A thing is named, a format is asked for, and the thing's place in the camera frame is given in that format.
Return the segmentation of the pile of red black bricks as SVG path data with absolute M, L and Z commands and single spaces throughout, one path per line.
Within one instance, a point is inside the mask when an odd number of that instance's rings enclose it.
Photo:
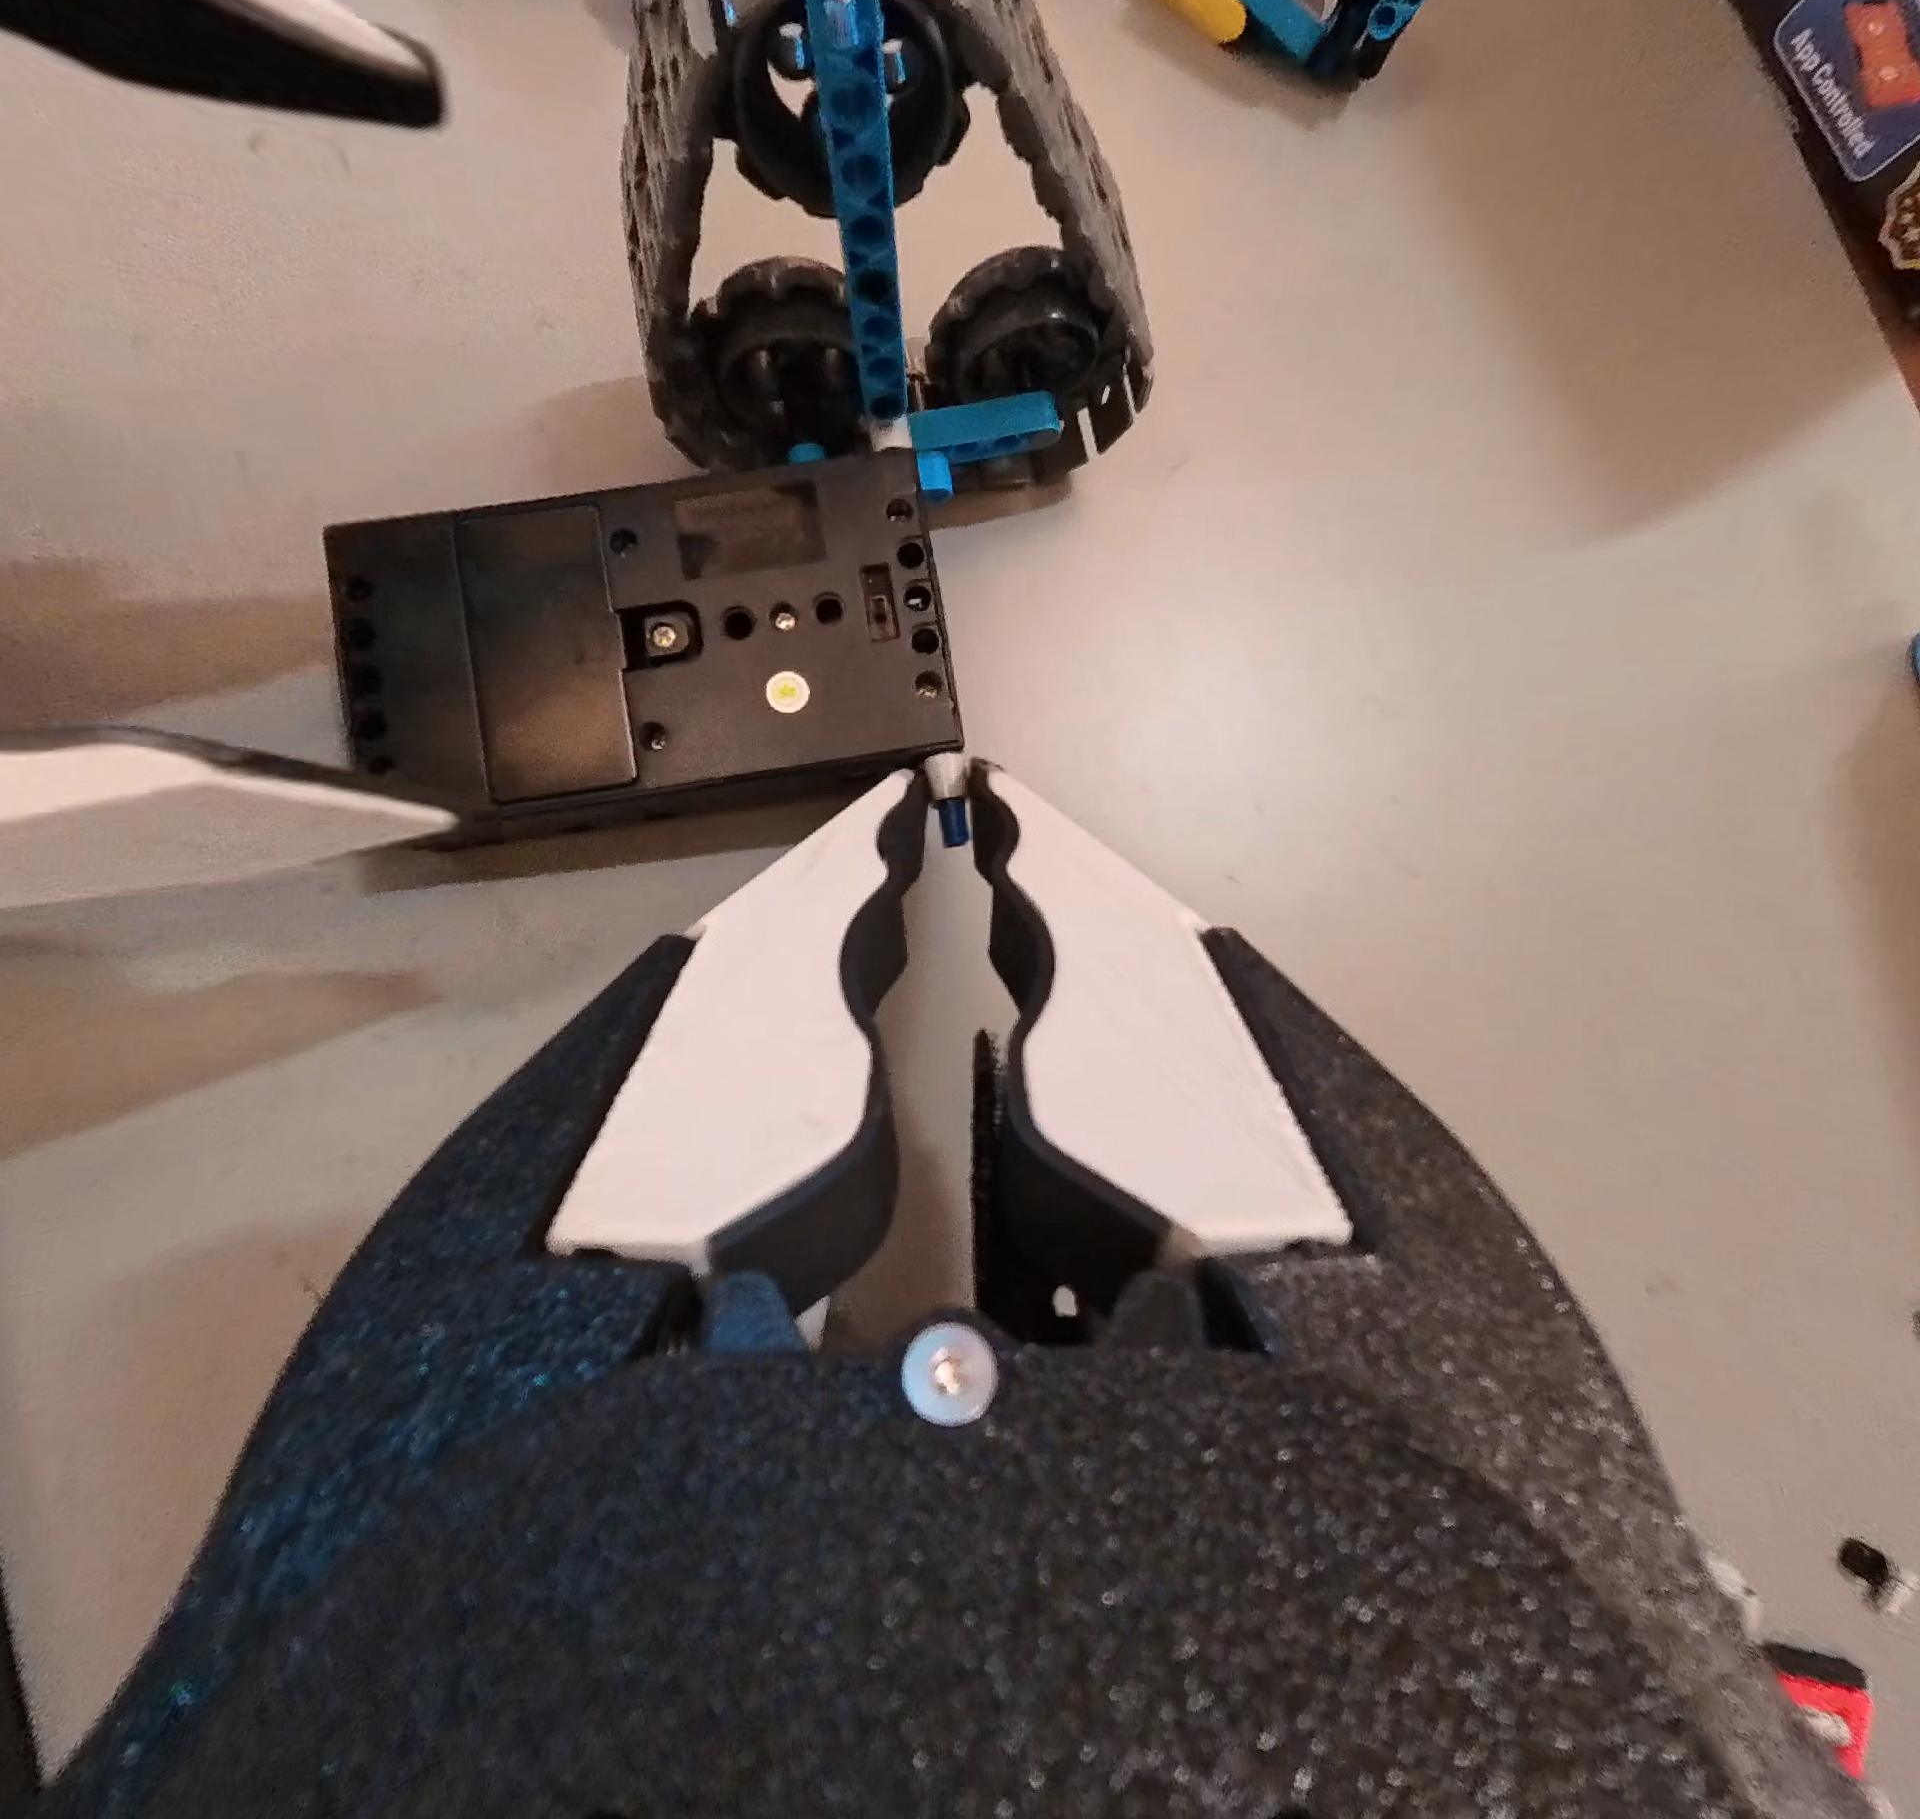
M 1868 1777 L 1878 1713 L 1868 1673 L 1832 1650 L 1765 1638 L 1762 1602 L 1745 1571 L 1714 1548 L 1704 1550 L 1703 1559 L 1708 1576 L 1739 1618 L 1741 1637 L 1759 1650 L 1812 1737 L 1852 1784 L 1871 1793 L 1880 1811 L 1889 1813 L 1890 1807 L 1880 1787 Z

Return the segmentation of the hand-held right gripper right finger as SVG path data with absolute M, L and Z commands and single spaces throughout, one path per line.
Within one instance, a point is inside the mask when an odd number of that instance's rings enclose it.
M 1041 1273 L 1346 1248 L 1353 1215 L 1218 931 L 1000 768 L 973 768 L 989 959 L 1014 1004 L 998 1208 Z

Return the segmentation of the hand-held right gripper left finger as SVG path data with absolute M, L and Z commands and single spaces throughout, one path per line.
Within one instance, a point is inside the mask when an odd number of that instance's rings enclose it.
M 920 856 L 920 780 L 892 773 L 721 900 L 692 946 L 550 1226 L 553 1255 L 719 1273 L 723 1241 L 847 1152 L 872 1092 L 872 1027 L 842 955 Z

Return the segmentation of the black motor battery block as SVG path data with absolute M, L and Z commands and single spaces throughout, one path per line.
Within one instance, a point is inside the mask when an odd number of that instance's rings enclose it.
M 628 0 L 623 228 L 688 478 L 330 525 L 352 770 L 526 839 L 965 750 L 928 512 L 1144 409 L 1032 0 Z

